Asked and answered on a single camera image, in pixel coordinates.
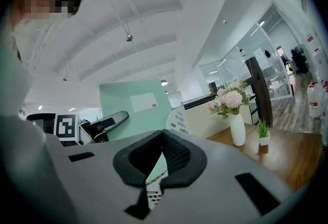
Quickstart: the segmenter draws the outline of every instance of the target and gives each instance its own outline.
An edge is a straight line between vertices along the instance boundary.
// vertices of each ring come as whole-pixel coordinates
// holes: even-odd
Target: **small green plant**
[[[268,134],[267,125],[266,125],[265,121],[262,122],[261,119],[258,122],[258,130],[257,130],[257,133],[258,133],[258,135],[259,135],[260,138],[265,138],[265,137],[267,137],[267,134]]]

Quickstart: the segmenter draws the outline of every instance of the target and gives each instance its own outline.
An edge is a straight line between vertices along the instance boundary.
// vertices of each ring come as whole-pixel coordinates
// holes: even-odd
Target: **red label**
[[[308,39],[307,39],[307,42],[311,42],[313,40],[313,36],[311,35]]]

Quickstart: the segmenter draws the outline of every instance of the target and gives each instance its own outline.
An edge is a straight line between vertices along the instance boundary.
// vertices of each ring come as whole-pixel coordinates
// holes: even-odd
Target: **glass wall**
[[[281,57],[259,24],[255,24],[223,59],[200,68],[207,84],[215,82],[219,87],[235,79],[251,77],[245,64],[251,57],[256,57],[259,63],[271,99],[291,96],[291,86]]]

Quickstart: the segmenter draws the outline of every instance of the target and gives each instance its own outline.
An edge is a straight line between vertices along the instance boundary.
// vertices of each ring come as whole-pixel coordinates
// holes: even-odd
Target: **light green panel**
[[[129,118],[108,135],[109,141],[131,137],[140,133],[166,128],[166,121],[172,111],[168,97],[158,80],[112,83],[99,86],[100,104],[103,117],[119,111],[127,111]],[[157,107],[133,112],[130,96],[153,93]],[[162,155],[146,182],[149,182],[167,169]]]

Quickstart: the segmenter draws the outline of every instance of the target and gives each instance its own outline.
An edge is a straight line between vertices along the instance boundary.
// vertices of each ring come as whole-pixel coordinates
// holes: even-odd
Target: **ceiling sprinkler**
[[[133,36],[128,34],[128,37],[127,37],[127,42],[131,42],[133,40]]]

